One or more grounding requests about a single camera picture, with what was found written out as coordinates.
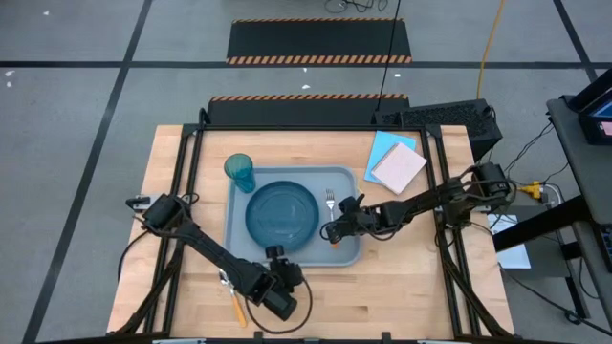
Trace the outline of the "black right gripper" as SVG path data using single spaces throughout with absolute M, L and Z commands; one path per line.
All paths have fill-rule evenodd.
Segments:
M 334 221 L 325 223 L 320 228 L 320 237 L 330 244 L 338 244 L 344 237 L 370 235 L 381 241 L 382 235 L 378 233 L 378 215 L 368 207 L 361 207 L 364 194 L 358 198 L 347 197 L 340 201 L 338 209 L 334 211 Z

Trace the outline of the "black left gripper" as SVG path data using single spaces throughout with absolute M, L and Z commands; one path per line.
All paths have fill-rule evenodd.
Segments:
M 261 302 L 281 320 L 287 320 L 294 312 L 297 301 L 292 297 L 295 287 L 304 282 L 301 267 L 284 258 L 283 246 L 265 249 L 270 260 L 259 282 Z

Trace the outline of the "dark blue round plate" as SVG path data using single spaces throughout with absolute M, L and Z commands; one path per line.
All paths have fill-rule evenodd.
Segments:
M 245 211 L 248 233 L 263 248 L 302 249 L 319 223 L 318 204 L 303 185 L 290 181 L 268 183 L 258 189 Z

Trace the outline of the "spoon with orange handle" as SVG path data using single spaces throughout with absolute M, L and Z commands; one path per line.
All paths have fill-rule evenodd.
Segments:
M 236 318 L 238 320 L 238 323 L 239 323 L 240 327 L 241 328 L 246 328 L 248 326 L 248 322 L 247 322 L 246 316 L 244 314 L 244 311 L 243 311 L 243 309 L 242 309 L 242 307 L 240 305 L 238 297 L 237 297 L 237 295 L 235 293 L 234 286 L 231 283 L 231 281 L 229 280 L 227 274 L 222 269 L 219 270 L 219 278 L 220 278 L 221 284 L 223 286 L 225 286 L 229 290 L 229 293 L 230 293 L 230 296 L 231 296 L 231 300 L 232 300 L 232 304 L 233 304 L 233 307 L 234 307 L 234 310 L 235 310 Z

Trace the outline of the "teal faceted plastic cup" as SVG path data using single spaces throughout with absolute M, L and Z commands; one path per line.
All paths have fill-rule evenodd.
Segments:
M 254 170 L 251 158 L 242 153 L 229 156 L 224 163 L 226 175 L 243 193 L 252 193 L 255 189 Z

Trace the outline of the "grey plastic tray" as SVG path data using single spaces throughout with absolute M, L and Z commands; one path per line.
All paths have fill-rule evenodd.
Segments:
M 331 221 L 326 204 L 326 189 L 332 189 L 336 203 L 358 195 L 357 183 L 352 170 L 339 165 L 322 166 L 276 166 L 254 169 L 255 189 L 243 193 L 233 183 L 229 186 L 223 247 L 236 257 L 266 265 L 265 249 L 258 245 L 246 228 L 245 211 L 253 194 L 262 186 L 290 181 L 305 186 L 315 197 L 319 210 L 319 223 L 314 235 L 300 250 L 286 252 L 285 256 L 303 267 L 346 267 L 354 264 L 361 256 L 361 239 L 347 237 L 337 245 L 321 239 L 319 230 Z

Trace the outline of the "pink notepad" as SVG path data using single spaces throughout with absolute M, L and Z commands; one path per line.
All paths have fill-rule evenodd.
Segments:
M 425 165 L 425 158 L 398 142 L 372 168 L 371 174 L 382 185 L 399 195 Z

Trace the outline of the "blue notebook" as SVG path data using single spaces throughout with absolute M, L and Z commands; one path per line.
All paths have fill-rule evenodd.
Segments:
M 372 175 L 372 169 L 379 163 L 388 150 L 396 143 L 402 143 L 408 148 L 416 148 L 416 140 L 410 137 L 391 134 L 389 132 L 377 131 L 370 150 L 369 160 L 364 173 L 364 179 L 368 182 L 379 183 Z

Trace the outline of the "white paper sheet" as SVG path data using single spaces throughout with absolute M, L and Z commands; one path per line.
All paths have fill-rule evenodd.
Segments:
M 496 215 L 487 216 L 491 232 L 498 234 L 517 223 L 515 215 Z M 496 254 L 498 263 L 503 269 L 531 269 L 531 262 L 524 245 L 512 247 Z

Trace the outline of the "yellow power plug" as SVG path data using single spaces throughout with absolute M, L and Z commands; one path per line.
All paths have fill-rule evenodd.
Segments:
M 529 195 L 535 200 L 542 199 L 543 186 L 541 182 L 534 181 L 529 184 L 522 184 L 517 188 L 517 190 Z

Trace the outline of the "grey side desk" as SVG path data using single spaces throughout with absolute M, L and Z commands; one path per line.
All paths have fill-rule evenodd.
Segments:
M 579 198 L 589 210 L 590 217 L 575 222 L 573 229 L 601 304 L 612 312 L 612 258 L 601 233 L 612 230 L 612 146 L 589 144 L 579 115 L 563 98 L 551 99 L 546 106 L 579 187 Z

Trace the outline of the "black monitor on desk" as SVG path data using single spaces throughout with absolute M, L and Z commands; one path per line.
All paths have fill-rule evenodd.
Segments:
M 589 144 L 612 146 L 612 68 L 568 101 Z

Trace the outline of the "black metal table frame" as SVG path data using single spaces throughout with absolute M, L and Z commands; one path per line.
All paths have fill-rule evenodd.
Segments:
M 209 125 L 204 133 L 193 207 L 197 223 L 214 239 L 224 233 L 229 182 L 227 156 L 249 154 L 264 166 L 341 164 L 362 175 L 376 133 L 365 125 Z M 151 330 L 126 333 L 123 325 L 148 293 L 160 249 L 157 237 L 133 224 L 138 244 L 126 258 L 116 293 L 108 339 L 114 344 L 150 343 L 167 337 L 205 337 L 237 342 L 255 326 L 240 328 L 216 268 L 193 249 L 183 258 L 171 330 L 156 320 Z M 451 324 L 431 214 L 417 217 L 392 241 L 365 242 L 362 259 L 348 268 L 311 268 L 291 323 L 291 340 L 449 337 Z

